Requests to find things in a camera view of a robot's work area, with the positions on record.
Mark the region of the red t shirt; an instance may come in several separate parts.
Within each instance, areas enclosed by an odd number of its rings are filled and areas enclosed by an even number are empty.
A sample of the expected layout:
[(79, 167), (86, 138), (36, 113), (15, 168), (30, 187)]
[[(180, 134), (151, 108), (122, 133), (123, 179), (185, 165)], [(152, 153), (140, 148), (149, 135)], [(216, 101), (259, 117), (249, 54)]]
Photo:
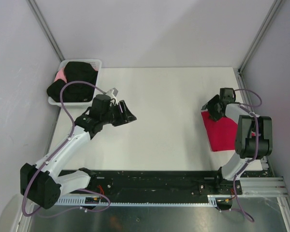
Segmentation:
[(242, 109), (238, 121), (226, 117), (213, 121), (208, 112), (201, 112), (201, 115), (213, 152), (235, 150), (236, 153), (242, 154), (248, 149), (256, 116)]

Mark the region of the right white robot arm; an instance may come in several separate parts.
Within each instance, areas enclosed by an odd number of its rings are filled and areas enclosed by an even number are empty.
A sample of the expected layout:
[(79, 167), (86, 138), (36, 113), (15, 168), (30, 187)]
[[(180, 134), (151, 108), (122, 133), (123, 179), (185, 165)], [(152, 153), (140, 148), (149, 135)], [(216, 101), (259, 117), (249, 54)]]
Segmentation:
[(234, 151), (213, 182), (219, 194), (226, 193), (251, 163), (273, 151), (272, 119), (256, 114), (247, 106), (237, 102), (235, 89), (224, 87), (201, 109), (211, 151)]

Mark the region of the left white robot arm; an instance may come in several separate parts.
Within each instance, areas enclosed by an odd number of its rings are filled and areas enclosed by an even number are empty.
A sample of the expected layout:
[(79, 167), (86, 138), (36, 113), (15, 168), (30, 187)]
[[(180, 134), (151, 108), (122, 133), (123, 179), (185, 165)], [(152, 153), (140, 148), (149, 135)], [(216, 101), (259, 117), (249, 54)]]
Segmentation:
[(70, 192), (82, 189), (86, 193), (96, 190), (94, 172), (87, 168), (60, 175), (75, 152), (89, 143), (105, 125), (114, 127), (136, 121), (124, 100), (98, 94), (72, 124), (70, 133), (53, 151), (35, 164), (24, 164), (20, 169), (20, 190), (24, 200), (31, 200), (44, 209), (51, 208), (57, 200)]

